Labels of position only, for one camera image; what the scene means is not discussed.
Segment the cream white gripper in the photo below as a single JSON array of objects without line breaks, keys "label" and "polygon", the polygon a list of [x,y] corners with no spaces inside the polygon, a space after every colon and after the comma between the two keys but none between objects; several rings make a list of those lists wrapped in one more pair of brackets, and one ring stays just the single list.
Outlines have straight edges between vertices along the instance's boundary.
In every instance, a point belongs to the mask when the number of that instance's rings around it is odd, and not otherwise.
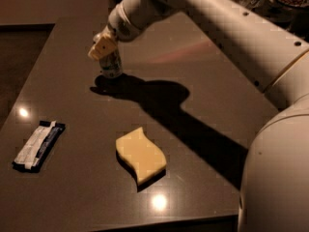
[{"label": "cream white gripper", "polygon": [[93,37],[94,43],[91,46],[88,56],[93,60],[100,60],[118,48],[117,37],[114,30],[106,26],[100,33]]}]

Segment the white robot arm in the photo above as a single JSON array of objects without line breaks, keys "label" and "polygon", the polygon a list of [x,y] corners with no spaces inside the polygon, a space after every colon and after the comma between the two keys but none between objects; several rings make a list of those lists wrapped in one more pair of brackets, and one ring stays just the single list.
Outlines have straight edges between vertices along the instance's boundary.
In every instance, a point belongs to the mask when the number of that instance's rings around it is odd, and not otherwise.
[{"label": "white robot arm", "polygon": [[188,15],[280,111],[249,149],[238,232],[309,232],[309,44],[231,0],[123,0],[90,58],[175,12]]}]

